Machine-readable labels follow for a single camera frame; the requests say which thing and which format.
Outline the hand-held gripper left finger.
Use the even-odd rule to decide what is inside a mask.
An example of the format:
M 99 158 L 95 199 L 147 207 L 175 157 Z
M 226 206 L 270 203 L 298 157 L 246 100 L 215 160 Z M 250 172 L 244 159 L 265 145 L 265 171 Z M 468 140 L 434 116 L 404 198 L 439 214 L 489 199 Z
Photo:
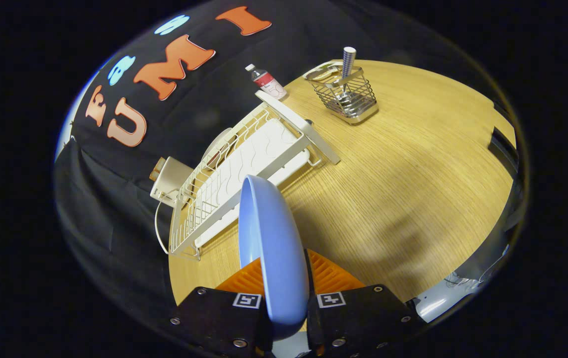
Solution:
M 261 261 L 255 259 L 216 287 L 196 285 L 195 262 L 170 260 L 175 306 L 170 334 L 209 358 L 270 358 L 272 324 L 267 313 Z

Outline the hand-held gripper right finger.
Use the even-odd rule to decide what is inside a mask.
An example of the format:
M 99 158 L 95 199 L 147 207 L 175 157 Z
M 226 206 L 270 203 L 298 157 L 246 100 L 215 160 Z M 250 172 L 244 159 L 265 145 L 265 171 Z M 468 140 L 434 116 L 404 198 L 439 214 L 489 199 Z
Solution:
M 313 250 L 304 251 L 309 276 L 306 358 L 402 356 L 426 329 L 413 304 L 383 284 L 364 285 Z

